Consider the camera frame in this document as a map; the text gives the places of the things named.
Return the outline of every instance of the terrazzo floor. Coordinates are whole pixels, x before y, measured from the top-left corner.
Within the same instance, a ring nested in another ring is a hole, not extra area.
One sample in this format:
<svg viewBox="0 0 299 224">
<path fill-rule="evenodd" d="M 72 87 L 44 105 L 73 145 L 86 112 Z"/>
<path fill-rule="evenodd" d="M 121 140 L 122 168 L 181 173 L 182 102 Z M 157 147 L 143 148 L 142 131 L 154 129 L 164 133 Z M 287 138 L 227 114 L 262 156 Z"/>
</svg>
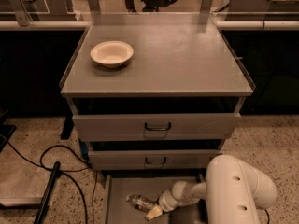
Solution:
<svg viewBox="0 0 299 224">
<path fill-rule="evenodd" d="M 38 163 L 42 152 L 53 145 L 64 144 L 79 154 L 78 135 L 73 130 L 69 140 L 60 140 L 63 118 L 8 119 L 17 126 L 11 144 L 27 159 Z M 233 155 L 269 175 L 278 189 L 278 199 L 268 209 L 271 224 L 298 224 L 299 200 L 299 116 L 245 116 L 223 147 Z M 53 149 L 45 157 L 45 165 L 59 161 L 61 169 L 81 169 L 66 149 Z M 0 153 L 0 197 L 42 196 L 50 173 L 22 160 L 6 145 Z M 71 173 L 85 195 L 89 223 L 92 220 L 92 194 L 95 174 L 91 170 Z M 94 193 L 94 223 L 100 223 L 104 190 L 99 181 Z M 261 224 L 267 216 L 259 210 Z M 0 223 L 33 223 L 36 210 L 0 210 Z M 76 186 L 61 176 L 54 188 L 44 223 L 84 223 L 82 200 Z"/>
</svg>

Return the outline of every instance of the speckled floor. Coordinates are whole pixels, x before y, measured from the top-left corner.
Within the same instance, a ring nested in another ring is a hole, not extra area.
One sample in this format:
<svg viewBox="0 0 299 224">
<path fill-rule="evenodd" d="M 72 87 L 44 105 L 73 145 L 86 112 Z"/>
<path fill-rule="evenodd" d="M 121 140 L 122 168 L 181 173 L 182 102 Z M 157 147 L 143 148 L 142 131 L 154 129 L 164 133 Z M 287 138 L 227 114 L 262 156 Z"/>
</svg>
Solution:
<svg viewBox="0 0 299 224">
<path fill-rule="evenodd" d="M 31 161 L 38 162 L 42 152 L 56 144 L 72 147 L 78 154 L 76 130 L 69 140 L 60 140 L 63 118 L 9 119 L 17 126 L 10 142 Z M 255 166 L 273 178 L 278 201 L 269 208 L 271 224 L 298 224 L 299 200 L 299 116 L 246 116 L 223 147 L 230 154 Z M 46 166 L 59 161 L 62 169 L 80 169 L 84 165 L 64 149 L 54 149 L 45 157 Z M 50 173 L 23 161 L 9 147 L 0 153 L 0 197 L 42 196 Z M 92 222 L 94 173 L 71 174 L 81 186 Z M 99 182 L 94 196 L 94 223 L 100 223 L 104 191 Z M 0 210 L 0 223 L 33 223 L 36 210 Z M 261 224 L 266 213 L 259 211 Z M 44 223 L 84 223 L 82 200 L 75 185 L 65 176 L 58 179 Z"/>
</svg>

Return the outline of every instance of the bottle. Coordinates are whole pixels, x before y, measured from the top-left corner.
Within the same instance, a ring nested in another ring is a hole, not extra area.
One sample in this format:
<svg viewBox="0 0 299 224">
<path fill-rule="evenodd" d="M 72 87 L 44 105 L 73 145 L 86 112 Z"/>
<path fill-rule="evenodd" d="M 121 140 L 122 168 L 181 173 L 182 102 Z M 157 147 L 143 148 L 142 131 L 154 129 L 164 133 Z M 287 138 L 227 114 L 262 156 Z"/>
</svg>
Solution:
<svg viewBox="0 0 299 224">
<path fill-rule="evenodd" d="M 142 195 L 128 195 L 126 201 L 134 208 L 142 212 L 148 213 L 155 205 L 156 202 L 151 201 L 150 199 Z"/>
</svg>

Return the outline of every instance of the gray countertop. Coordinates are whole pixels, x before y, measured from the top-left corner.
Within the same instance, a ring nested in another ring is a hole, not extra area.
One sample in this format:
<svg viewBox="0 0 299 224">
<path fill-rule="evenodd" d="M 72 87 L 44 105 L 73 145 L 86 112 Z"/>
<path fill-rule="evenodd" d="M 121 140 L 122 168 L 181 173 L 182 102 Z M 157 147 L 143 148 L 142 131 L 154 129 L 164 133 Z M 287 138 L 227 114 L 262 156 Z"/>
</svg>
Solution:
<svg viewBox="0 0 299 224">
<path fill-rule="evenodd" d="M 62 89 L 64 97 L 249 96 L 253 90 L 221 34 L 200 14 L 97 15 Z M 95 68 L 91 49 L 120 40 L 134 57 Z"/>
</svg>

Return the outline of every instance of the black metal bar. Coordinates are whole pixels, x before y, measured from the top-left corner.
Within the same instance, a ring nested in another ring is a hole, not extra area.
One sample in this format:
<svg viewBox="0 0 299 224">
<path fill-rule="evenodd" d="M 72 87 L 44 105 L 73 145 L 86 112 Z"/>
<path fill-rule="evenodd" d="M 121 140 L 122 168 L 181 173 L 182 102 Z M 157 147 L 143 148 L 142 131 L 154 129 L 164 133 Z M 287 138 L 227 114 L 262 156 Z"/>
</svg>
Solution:
<svg viewBox="0 0 299 224">
<path fill-rule="evenodd" d="M 41 204 L 39 205 L 38 212 L 36 214 L 35 224 L 41 224 L 43 222 L 44 216 L 47 214 L 48 211 L 48 202 L 50 199 L 51 192 L 54 188 L 54 184 L 57 178 L 61 176 L 61 172 L 59 171 L 60 163 L 58 161 L 55 162 L 54 167 L 52 169 L 52 173 L 49 178 L 48 185 L 46 187 L 43 199 Z"/>
</svg>

